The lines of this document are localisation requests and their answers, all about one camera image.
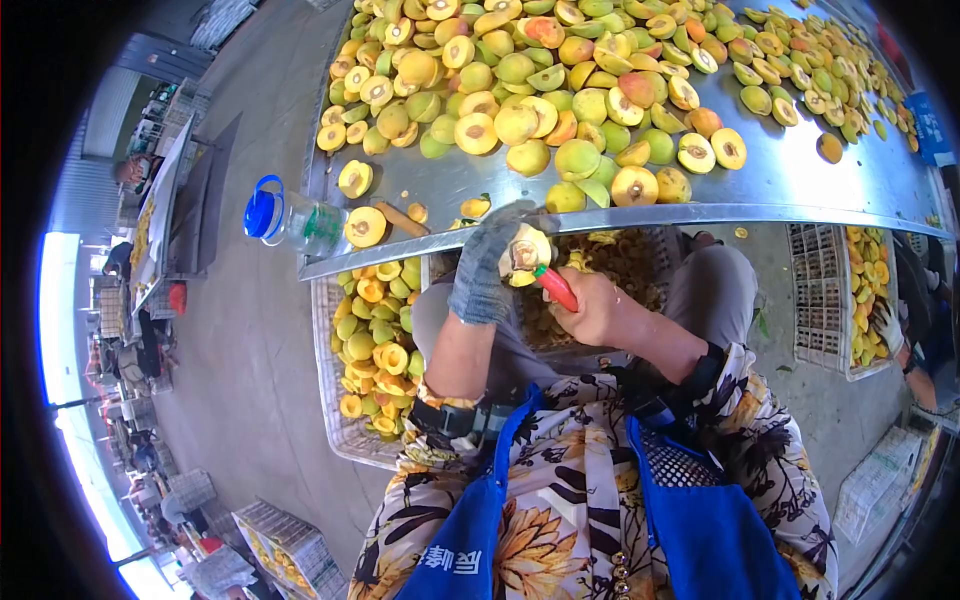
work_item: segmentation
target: sleeve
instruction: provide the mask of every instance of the sleeve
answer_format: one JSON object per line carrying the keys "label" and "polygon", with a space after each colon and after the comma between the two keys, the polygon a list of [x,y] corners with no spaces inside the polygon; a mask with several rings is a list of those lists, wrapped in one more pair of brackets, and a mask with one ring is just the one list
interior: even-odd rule
{"label": "sleeve", "polygon": [[[418,386],[417,394],[415,401],[433,408],[463,401],[433,396],[425,385]],[[364,538],[350,578],[350,599],[396,596],[463,494],[477,458],[469,437],[450,440],[426,434],[409,419],[404,428],[397,473]]]}
{"label": "sleeve", "polygon": [[836,538],[800,427],[780,406],[756,356],[732,344],[705,404],[704,433],[731,480],[753,501],[782,556],[793,567],[801,598],[837,596]]}
{"label": "sleeve", "polygon": [[412,461],[398,466],[367,530],[348,598],[396,596],[467,484],[458,473]]}

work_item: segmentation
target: floral shirt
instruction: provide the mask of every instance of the floral shirt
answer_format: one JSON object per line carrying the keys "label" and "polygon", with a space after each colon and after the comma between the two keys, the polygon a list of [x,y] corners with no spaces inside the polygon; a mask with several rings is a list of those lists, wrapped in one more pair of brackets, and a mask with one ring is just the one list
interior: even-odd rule
{"label": "floral shirt", "polygon": [[[743,487],[803,599],[837,594],[836,543],[797,423],[731,345],[716,386],[700,400],[705,444]],[[636,456],[616,379],[569,377],[544,392],[548,410],[514,435],[507,502],[493,559],[493,597],[614,598],[614,563],[626,555],[628,598],[670,597],[669,564],[647,543]],[[349,598],[392,598],[468,483],[468,444],[437,450],[407,432],[350,581]]]}

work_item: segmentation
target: window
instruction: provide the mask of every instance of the window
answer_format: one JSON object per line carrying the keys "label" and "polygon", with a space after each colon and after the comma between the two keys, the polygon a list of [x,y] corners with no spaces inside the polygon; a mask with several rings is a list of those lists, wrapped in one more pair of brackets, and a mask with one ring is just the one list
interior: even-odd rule
{"label": "window", "polygon": [[104,270],[104,265],[107,264],[107,255],[106,254],[92,254],[90,256],[90,272],[91,273],[101,273]]}

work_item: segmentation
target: stainless steel table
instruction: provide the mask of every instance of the stainless steel table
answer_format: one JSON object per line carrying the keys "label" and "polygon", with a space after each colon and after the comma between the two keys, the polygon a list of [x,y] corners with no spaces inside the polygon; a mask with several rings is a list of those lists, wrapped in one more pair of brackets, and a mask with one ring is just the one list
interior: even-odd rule
{"label": "stainless steel table", "polygon": [[[742,13],[744,7],[765,10],[763,2],[731,0],[737,21],[752,23]],[[818,4],[804,11],[788,0],[774,4],[790,16],[803,19],[817,14],[825,20],[842,13]],[[876,48],[875,54],[896,69]],[[329,62],[336,54],[334,49]],[[691,204],[655,204],[601,209],[590,203],[582,212],[554,215],[546,226],[549,233],[572,233],[595,229],[627,228],[642,225],[683,223],[817,222],[902,229],[937,237],[956,237],[952,208],[943,191],[939,171],[927,166],[919,154],[911,154],[905,136],[896,125],[885,121],[887,141],[871,134],[860,137],[859,144],[848,146],[838,164],[825,162],[816,151],[816,139],[822,132],[839,130],[815,117],[798,104],[800,124],[793,128],[779,125],[773,116],[750,113],[740,102],[742,85],[732,72],[732,63],[717,73],[704,75],[692,66],[690,82],[697,89],[701,105],[713,109],[743,137],[747,145],[747,163],[739,171],[719,165],[704,176],[688,174],[693,187]],[[900,82],[905,94],[911,89]],[[314,125],[328,106],[328,80],[321,81],[314,108]],[[787,80],[782,86],[795,99],[799,91]],[[884,118],[875,115],[872,119]],[[551,164],[530,179],[507,169],[507,147],[500,145],[487,156],[471,156],[454,147],[438,159],[423,158],[417,144],[391,148],[385,155],[366,156],[360,145],[348,145],[333,156],[317,149],[311,131],[304,162],[301,192],[330,204],[355,207],[383,200],[400,210],[410,203],[424,204],[429,210],[426,226],[436,233],[411,239],[399,228],[392,228],[379,246],[359,252],[317,260],[301,256],[300,280],[327,276],[347,269],[395,260],[417,254],[450,250],[461,246],[469,229],[446,231],[460,217],[460,203],[487,192],[493,207],[517,200],[532,200],[542,205],[547,189],[559,178]],[[373,166],[371,191],[350,201],[340,193],[336,178],[344,165],[358,159]],[[937,219],[942,228],[928,223]]]}

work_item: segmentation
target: white glove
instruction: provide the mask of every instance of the white glove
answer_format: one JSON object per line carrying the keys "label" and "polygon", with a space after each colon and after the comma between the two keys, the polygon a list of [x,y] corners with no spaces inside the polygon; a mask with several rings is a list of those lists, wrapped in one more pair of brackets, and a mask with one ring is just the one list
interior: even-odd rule
{"label": "white glove", "polygon": [[890,355],[895,356],[903,346],[903,332],[900,331],[900,322],[890,313],[890,307],[886,302],[876,302],[874,312],[871,315],[874,330],[883,338],[883,342],[890,350]]}

